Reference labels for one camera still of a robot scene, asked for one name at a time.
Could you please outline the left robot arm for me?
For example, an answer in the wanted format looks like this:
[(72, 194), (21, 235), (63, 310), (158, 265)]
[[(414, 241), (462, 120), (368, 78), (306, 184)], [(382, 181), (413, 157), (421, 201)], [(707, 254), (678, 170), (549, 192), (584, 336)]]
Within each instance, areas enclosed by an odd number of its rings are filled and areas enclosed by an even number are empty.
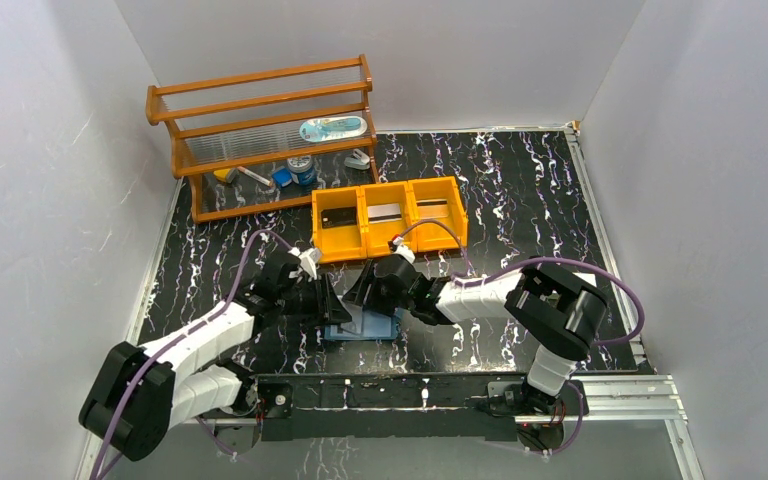
[(260, 407), (253, 375), (226, 353), (281, 322), (321, 327), (350, 320), (317, 248), (274, 252), (261, 271), (202, 317), (137, 346), (108, 352), (78, 415), (126, 458), (147, 457), (173, 427), (212, 410)]

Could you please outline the orange card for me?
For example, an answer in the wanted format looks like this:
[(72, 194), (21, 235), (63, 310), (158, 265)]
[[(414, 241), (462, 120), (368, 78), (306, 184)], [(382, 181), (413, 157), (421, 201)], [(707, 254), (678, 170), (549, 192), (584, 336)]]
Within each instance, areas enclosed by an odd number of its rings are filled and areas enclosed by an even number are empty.
[(420, 219), (441, 219), (450, 215), (450, 206), (444, 199), (423, 200), (417, 202)]

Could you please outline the black card with stripe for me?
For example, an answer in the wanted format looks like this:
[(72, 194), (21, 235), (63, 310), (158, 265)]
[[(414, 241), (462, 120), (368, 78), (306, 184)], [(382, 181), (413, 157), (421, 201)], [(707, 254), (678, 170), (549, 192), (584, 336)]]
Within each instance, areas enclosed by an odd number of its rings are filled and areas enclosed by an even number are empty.
[(356, 207), (339, 207), (323, 209), (321, 211), (321, 225), (323, 229), (353, 226), (357, 222)]

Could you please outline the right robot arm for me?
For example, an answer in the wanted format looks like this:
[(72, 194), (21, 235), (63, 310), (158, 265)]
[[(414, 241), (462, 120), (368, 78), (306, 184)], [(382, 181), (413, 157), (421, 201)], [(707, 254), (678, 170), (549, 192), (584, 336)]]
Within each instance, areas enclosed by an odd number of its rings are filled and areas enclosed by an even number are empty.
[(514, 320), (537, 341), (527, 392), (557, 397), (585, 360), (608, 314), (608, 300), (571, 272), (574, 261), (533, 257), (486, 278), (428, 277), (400, 254), (369, 260), (343, 294), (346, 305), (380, 315), (402, 309), (427, 325)]

